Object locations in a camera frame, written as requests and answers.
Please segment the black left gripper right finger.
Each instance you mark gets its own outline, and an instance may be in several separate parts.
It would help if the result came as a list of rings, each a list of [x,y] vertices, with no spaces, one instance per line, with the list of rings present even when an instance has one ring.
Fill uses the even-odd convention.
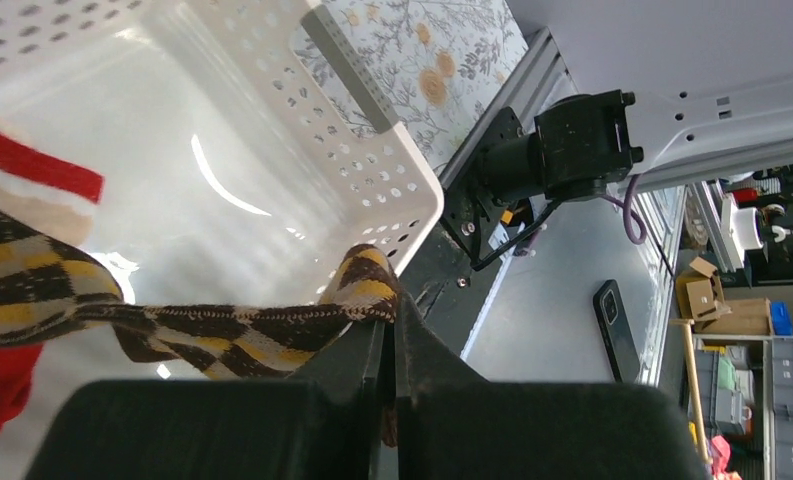
[[[687,419],[656,388],[485,379],[409,295],[394,326],[403,479],[705,479]]]

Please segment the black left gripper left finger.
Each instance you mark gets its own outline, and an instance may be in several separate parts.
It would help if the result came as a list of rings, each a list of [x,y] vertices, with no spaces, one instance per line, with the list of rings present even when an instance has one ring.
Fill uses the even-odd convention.
[[[352,325],[285,379],[106,380],[55,417],[31,479],[369,479],[386,327]]]

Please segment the white plastic basket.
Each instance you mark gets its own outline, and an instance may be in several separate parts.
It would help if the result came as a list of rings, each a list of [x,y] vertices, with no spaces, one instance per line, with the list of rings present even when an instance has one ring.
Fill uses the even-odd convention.
[[[315,302],[405,269],[441,185],[319,1],[0,1],[0,131],[103,177],[81,248],[137,304]]]

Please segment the brown yellow argyle sock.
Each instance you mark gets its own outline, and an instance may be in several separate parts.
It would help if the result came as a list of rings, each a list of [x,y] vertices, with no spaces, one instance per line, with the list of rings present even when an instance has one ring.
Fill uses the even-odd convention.
[[[108,325],[136,363],[182,360],[212,380],[284,379],[350,325],[393,323],[400,293],[385,254],[362,243],[311,304],[130,304],[95,258],[0,211],[0,433],[24,410],[47,341]]]

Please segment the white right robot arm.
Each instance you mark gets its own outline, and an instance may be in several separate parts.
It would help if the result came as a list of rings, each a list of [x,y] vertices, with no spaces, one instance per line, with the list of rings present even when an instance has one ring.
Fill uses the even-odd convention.
[[[793,74],[672,95],[613,90],[564,99],[534,130],[478,159],[492,199],[590,199],[610,184],[658,189],[793,162]]]

